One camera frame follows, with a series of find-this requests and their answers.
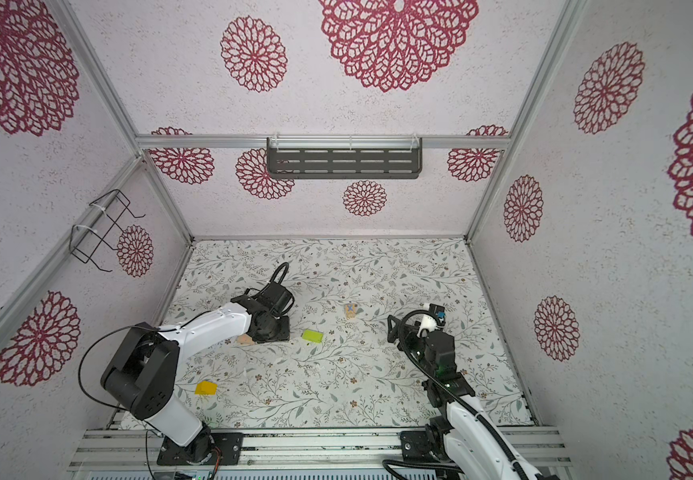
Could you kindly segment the blue F letter cube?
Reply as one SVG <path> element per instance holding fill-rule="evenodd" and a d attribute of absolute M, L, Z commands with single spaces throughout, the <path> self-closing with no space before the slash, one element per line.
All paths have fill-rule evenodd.
<path fill-rule="evenodd" d="M 344 304 L 344 316 L 346 319 L 356 318 L 358 312 L 358 305 L 356 303 Z"/>

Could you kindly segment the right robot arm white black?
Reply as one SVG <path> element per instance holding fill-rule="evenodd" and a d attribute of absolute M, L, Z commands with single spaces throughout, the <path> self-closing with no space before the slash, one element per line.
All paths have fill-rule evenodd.
<path fill-rule="evenodd" d="M 402 458 L 384 459 L 395 479 L 403 469 L 429 470 L 437 479 L 555 479 L 528 462 L 496 427 L 455 361 L 455 340 L 444 331 L 438 305 L 387 318 L 387 341 L 425 377 L 422 387 L 439 415 L 424 432 L 400 434 Z"/>

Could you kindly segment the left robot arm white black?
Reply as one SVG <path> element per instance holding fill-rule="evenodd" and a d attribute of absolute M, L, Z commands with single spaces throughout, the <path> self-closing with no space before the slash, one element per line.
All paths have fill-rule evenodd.
<path fill-rule="evenodd" d="M 242 335 L 256 343 L 288 340 L 292 306 L 294 294 L 270 281 L 260 291 L 246 291 L 190 321 L 158 328 L 136 324 L 112 356 L 100 384 L 134 418 L 154 426 L 173 444 L 206 450 L 210 428 L 174 393 L 188 359 Z"/>

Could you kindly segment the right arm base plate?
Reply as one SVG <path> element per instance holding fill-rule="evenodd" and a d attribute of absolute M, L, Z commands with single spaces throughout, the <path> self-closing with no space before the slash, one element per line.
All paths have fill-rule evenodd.
<path fill-rule="evenodd" d="M 439 435 L 428 429 L 402 430 L 399 434 L 402 458 L 405 462 L 439 463 Z"/>

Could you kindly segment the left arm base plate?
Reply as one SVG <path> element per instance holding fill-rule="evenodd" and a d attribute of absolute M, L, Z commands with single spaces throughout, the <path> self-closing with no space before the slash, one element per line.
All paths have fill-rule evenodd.
<path fill-rule="evenodd" d="M 244 434 L 216 433 L 200 434 L 188 446 L 179 446 L 164 437 L 157 466 L 208 466 L 236 465 L 240 461 Z"/>

